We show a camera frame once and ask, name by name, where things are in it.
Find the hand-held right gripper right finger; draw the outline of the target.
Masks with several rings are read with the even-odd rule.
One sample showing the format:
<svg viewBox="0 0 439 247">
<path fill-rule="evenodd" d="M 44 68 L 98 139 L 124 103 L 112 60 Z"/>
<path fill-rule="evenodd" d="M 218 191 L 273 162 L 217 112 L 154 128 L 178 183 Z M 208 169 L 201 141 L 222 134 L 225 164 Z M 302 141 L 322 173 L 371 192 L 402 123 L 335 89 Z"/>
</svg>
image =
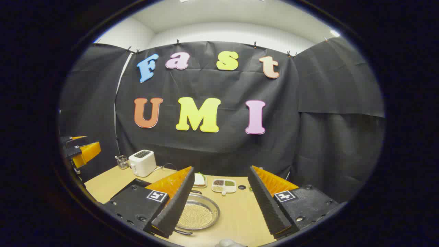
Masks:
<svg viewBox="0 0 439 247">
<path fill-rule="evenodd" d="M 300 187 L 259 167 L 249 168 L 248 182 L 275 239 L 309 228 L 340 207 L 313 185 Z"/>
</svg>

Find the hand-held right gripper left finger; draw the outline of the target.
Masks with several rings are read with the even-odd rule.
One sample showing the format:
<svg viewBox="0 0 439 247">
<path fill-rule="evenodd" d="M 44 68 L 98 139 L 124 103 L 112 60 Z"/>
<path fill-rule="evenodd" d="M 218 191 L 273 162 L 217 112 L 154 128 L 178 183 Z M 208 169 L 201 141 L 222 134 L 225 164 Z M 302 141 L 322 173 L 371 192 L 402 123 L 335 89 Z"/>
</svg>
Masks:
<svg viewBox="0 0 439 247">
<path fill-rule="evenodd" d="M 132 227 L 169 238 L 182 215 L 193 184 L 193 167 L 149 185 L 136 180 L 104 203 L 103 208 Z"/>
</svg>

